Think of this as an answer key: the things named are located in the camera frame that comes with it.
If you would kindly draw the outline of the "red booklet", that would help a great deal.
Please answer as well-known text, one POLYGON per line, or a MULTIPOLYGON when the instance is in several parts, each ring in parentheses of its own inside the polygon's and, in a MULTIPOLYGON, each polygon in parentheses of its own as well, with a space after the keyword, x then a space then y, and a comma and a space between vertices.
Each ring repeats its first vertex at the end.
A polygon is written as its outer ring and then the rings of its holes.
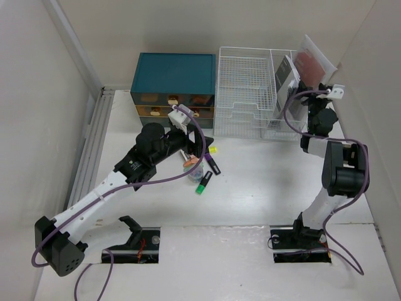
POLYGON ((293 63, 299 74, 299 81, 294 82, 293 93, 298 92, 301 83, 317 90, 319 84, 327 84, 337 71, 308 35, 303 38, 301 46, 294 55, 293 63))

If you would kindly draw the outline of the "black spiral notebook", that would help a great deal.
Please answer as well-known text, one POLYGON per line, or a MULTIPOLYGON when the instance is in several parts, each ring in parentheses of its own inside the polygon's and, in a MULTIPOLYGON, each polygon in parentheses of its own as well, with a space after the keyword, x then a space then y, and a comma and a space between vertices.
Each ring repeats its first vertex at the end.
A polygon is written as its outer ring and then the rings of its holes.
POLYGON ((292 61, 285 55, 275 73, 276 108, 273 119, 281 119, 287 99, 298 89, 301 77, 292 61))

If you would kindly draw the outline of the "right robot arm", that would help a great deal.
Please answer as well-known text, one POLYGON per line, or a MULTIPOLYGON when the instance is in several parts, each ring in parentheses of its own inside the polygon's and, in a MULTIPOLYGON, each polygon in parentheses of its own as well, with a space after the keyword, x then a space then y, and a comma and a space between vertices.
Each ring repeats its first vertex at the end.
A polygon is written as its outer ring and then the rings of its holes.
POLYGON ((307 129, 301 134, 302 150, 324 160, 322 188, 290 231, 291 242, 298 247, 319 243, 326 237, 325 226, 331 217, 355 203, 370 184, 368 147, 355 139, 330 137, 338 116, 328 104, 341 99, 344 91, 342 85, 321 83, 314 89, 301 84, 288 99, 288 105, 298 103, 308 109, 307 129))

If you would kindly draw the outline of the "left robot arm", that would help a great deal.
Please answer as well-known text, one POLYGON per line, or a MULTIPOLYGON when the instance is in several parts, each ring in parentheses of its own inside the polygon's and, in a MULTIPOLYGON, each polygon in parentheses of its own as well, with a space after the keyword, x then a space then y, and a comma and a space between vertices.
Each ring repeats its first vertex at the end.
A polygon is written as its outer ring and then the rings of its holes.
POLYGON ((92 250, 139 250, 146 237, 132 217, 119 217, 108 226, 100 225, 99 220, 119 201, 150 184, 157 164, 178 151, 200 157, 207 154, 213 141, 193 124, 172 125, 168 132, 158 123, 144 125, 135 145, 96 188, 54 218, 37 220, 34 254, 41 255, 58 276, 64 277, 92 250))

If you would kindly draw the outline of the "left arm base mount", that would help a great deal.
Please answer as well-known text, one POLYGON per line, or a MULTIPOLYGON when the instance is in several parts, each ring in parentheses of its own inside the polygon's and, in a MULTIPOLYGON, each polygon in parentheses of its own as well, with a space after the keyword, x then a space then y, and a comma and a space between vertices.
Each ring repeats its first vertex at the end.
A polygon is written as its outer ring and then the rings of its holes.
POLYGON ((160 228, 136 231, 122 245, 109 247, 116 264, 155 264, 159 262, 160 228))

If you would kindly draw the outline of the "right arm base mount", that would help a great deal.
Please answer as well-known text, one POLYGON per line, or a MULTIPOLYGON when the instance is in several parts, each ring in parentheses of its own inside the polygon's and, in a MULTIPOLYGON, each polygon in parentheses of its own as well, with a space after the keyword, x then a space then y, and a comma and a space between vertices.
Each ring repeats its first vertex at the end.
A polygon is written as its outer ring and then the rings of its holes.
POLYGON ((294 229, 273 228, 270 242, 275 263, 331 263, 325 237, 305 236, 294 229))

